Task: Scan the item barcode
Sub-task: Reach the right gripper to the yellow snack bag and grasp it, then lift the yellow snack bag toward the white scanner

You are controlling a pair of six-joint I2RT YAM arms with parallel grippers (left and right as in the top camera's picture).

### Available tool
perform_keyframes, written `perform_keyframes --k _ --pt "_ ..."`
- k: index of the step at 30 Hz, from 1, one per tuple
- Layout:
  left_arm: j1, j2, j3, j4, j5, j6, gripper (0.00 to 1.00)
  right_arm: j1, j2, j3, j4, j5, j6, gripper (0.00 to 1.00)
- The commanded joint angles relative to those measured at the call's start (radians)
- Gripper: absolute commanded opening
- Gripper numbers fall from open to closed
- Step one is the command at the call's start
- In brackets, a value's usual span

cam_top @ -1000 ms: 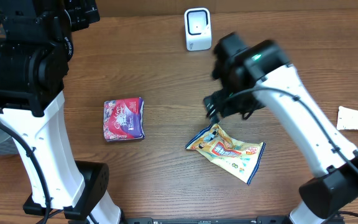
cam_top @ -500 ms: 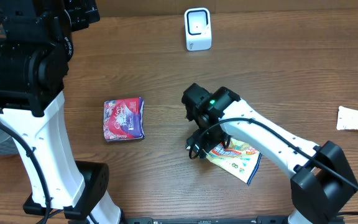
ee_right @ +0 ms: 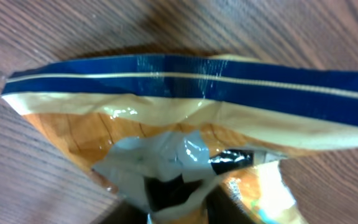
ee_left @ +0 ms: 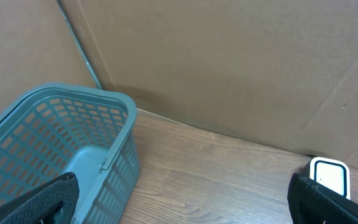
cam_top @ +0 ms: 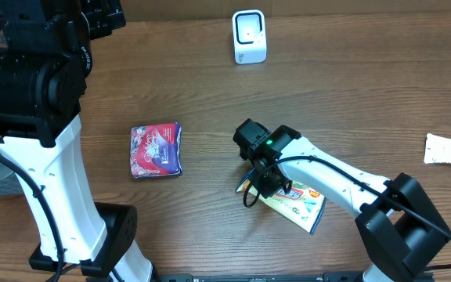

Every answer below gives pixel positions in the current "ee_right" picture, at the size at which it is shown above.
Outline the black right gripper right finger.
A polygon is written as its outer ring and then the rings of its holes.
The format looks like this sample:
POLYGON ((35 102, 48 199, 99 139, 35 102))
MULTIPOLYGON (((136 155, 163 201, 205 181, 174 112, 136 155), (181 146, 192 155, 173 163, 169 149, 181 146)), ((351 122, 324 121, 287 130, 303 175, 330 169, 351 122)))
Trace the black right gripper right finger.
POLYGON ((215 188, 206 197, 206 209, 209 224, 254 224, 222 187, 215 188))

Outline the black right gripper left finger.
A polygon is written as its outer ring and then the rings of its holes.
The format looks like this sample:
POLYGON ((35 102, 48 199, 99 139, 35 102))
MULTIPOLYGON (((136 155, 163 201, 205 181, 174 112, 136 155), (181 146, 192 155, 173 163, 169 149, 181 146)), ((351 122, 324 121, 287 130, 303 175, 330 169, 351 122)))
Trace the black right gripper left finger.
POLYGON ((110 206, 98 217, 98 224, 147 224, 147 222, 146 213, 126 202, 110 206))

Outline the cream snack bag blue edges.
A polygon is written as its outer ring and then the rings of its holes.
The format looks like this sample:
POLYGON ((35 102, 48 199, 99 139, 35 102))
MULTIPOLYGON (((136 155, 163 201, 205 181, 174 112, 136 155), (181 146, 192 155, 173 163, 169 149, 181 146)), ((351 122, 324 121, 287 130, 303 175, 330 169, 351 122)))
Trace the cream snack bag blue edges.
POLYGON ((217 187, 255 223, 304 223, 279 162, 358 148, 358 72, 123 55, 16 72, 1 96, 149 223, 208 223, 217 187))

